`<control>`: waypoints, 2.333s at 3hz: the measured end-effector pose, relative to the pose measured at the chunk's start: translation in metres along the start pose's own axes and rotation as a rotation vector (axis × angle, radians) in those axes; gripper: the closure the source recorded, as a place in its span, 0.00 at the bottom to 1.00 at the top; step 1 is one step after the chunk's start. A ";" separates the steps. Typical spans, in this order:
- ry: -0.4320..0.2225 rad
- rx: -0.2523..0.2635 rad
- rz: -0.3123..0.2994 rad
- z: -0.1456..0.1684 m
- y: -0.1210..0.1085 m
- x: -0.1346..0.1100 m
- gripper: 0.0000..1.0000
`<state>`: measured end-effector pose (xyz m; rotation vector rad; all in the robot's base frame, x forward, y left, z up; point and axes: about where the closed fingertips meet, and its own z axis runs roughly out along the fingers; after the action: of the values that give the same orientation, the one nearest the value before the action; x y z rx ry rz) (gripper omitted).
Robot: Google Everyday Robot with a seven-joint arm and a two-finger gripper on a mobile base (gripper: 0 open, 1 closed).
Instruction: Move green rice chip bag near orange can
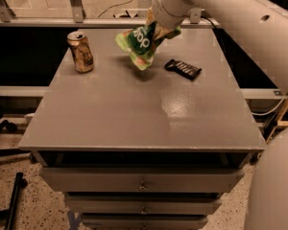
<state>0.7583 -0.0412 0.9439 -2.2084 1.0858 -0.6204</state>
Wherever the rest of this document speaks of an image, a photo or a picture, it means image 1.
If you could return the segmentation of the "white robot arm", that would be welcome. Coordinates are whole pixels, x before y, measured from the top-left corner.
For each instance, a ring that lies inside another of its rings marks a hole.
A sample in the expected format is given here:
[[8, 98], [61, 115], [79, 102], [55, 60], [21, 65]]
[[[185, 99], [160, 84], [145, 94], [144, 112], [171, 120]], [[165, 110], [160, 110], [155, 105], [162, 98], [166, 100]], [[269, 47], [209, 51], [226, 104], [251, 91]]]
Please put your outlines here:
[[[205, 9], [288, 96], [288, 11], [268, 0], [153, 0], [156, 21], [172, 29], [194, 7]], [[244, 230], [288, 230], [288, 127], [254, 170]]]

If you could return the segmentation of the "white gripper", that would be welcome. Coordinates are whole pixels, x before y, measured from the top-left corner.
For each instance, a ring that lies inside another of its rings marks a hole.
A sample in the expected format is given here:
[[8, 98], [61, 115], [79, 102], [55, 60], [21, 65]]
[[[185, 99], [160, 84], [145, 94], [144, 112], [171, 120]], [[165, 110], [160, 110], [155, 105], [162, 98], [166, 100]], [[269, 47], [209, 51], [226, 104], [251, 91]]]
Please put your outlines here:
[[153, 41], [155, 46], [164, 39], [172, 37], [172, 31], [178, 27], [189, 11], [196, 6], [193, 0], [152, 0], [152, 6], [146, 14], [146, 26], [156, 23]]

